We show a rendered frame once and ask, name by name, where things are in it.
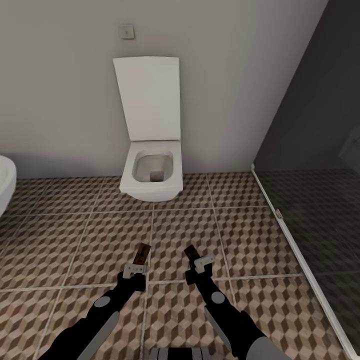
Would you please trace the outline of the mousetrap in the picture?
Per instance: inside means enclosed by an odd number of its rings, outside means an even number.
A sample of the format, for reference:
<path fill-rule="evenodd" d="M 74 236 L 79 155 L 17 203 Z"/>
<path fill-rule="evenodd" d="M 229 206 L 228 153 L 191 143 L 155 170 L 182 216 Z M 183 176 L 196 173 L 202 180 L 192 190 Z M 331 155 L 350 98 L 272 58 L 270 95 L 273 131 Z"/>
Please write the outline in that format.
<path fill-rule="evenodd" d="M 187 255 L 188 259 L 190 260 L 193 267 L 196 267 L 194 261 L 196 259 L 202 258 L 195 247 L 191 244 L 188 248 L 184 250 L 185 254 Z"/>
<path fill-rule="evenodd" d="M 150 245 L 141 242 L 132 264 L 145 265 L 150 249 L 151 249 Z"/>

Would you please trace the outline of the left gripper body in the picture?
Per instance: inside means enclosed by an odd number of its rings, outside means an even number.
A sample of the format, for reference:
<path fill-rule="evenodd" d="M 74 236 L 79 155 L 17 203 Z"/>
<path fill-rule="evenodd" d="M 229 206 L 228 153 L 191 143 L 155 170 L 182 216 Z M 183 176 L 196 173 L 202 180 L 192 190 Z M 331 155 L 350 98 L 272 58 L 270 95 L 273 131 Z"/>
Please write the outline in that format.
<path fill-rule="evenodd" d="M 123 278 L 123 272 L 120 272 L 117 275 L 117 286 L 123 286 L 128 292 L 128 299 L 130 299 L 135 291 L 145 291 L 146 276 L 144 274 L 135 274 L 130 279 L 128 279 Z"/>

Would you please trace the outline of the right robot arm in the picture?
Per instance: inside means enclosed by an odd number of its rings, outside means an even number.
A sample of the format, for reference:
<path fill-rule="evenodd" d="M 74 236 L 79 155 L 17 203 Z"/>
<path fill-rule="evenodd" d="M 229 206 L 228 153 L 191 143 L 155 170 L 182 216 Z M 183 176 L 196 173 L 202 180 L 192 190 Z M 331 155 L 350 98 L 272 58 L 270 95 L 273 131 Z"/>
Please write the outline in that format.
<path fill-rule="evenodd" d="M 239 312 L 213 282 L 210 254 L 194 261 L 196 267 L 185 272 L 187 284 L 196 284 L 206 306 L 204 311 L 227 349 L 238 360 L 292 360 L 259 328 L 244 310 Z"/>

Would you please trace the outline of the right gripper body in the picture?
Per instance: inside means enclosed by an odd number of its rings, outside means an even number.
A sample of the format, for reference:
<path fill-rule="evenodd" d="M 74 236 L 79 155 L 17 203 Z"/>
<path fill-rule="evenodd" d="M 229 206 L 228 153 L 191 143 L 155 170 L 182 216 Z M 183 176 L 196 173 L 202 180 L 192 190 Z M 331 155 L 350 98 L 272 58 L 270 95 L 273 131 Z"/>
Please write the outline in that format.
<path fill-rule="evenodd" d="M 185 277 L 186 277 L 186 282 L 187 284 L 193 285 L 196 284 L 197 288 L 200 290 L 200 285 L 205 281 L 205 280 L 212 280 L 213 276 L 213 272 L 212 272 L 212 265 L 206 264 L 204 266 L 204 272 L 198 274 L 197 271 L 195 270 L 195 267 L 192 267 L 190 270 L 187 270 L 185 272 Z"/>

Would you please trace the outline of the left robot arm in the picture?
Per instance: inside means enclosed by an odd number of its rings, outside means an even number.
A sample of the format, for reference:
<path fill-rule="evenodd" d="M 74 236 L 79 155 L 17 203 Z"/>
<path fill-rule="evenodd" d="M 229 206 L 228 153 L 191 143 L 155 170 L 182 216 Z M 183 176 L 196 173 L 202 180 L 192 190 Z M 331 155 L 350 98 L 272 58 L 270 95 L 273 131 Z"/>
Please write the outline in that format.
<path fill-rule="evenodd" d="M 118 324 L 120 311 L 135 291 L 144 292 L 148 265 L 126 264 L 117 286 L 97 299 L 86 318 L 66 328 L 38 360 L 91 360 Z"/>

